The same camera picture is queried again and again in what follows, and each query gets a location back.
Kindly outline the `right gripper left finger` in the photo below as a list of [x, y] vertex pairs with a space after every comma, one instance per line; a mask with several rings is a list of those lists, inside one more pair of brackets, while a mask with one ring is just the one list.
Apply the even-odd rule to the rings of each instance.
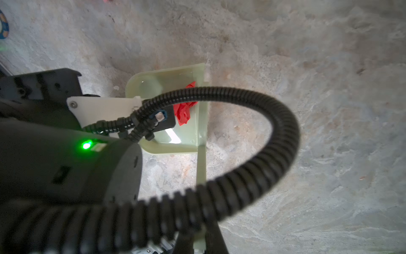
[[193, 254], [193, 242], [193, 235], [179, 233], [174, 244], [172, 254]]

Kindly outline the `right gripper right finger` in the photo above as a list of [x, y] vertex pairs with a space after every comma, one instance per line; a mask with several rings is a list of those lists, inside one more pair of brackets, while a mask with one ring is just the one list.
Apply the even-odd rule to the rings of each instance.
[[217, 222], [206, 226], [206, 253], [229, 254]]

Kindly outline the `light green dustpan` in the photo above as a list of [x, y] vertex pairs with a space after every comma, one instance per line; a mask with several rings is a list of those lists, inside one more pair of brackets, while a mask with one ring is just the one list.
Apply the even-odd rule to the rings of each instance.
[[[160, 94], [180, 90], [195, 82], [196, 87], [209, 86], [205, 82], [204, 63], [184, 67], [154, 70], [133, 75], [125, 87], [125, 96], [151, 99]], [[142, 139], [141, 148], [151, 154], [197, 153], [207, 142], [208, 103], [199, 102], [190, 109], [190, 120], [182, 126], [176, 122], [170, 129], [158, 131], [154, 139]]]

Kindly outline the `green white hand brush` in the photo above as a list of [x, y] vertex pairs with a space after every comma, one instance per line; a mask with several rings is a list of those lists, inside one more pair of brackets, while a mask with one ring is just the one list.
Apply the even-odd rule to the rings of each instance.
[[[207, 129], [208, 129], [208, 117], [209, 109], [208, 102], [199, 102], [196, 107], [197, 116], [197, 171], [196, 171], [196, 185], [206, 183], [206, 152], [207, 152]], [[193, 242], [193, 249], [195, 254], [205, 254], [206, 253], [206, 240], [205, 240], [206, 230], [195, 235]]]

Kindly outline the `red paper scrap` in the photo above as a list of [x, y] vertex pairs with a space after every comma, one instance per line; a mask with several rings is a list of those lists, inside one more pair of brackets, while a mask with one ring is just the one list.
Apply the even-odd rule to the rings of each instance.
[[198, 102], [187, 102], [175, 104], [173, 106], [174, 115], [180, 126], [187, 124], [191, 119], [190, 109], [193, 108], [197, 103]]

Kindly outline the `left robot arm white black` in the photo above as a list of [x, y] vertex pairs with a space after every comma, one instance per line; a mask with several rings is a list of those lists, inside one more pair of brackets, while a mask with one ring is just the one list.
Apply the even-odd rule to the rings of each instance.
[[[286, 174], [300, 130], [277, 99], [212, 87], [204, 70], [137, 74], [124, 98], [84, 94], [72, 69], [1, 73], [1, 253], [227, 253], [219, 222]], [[272, 132], [250, 160], [207, 181], [210, 101], [253, 109]], [[196, 153], [196, 186], [139, 200], [144, 151]]]

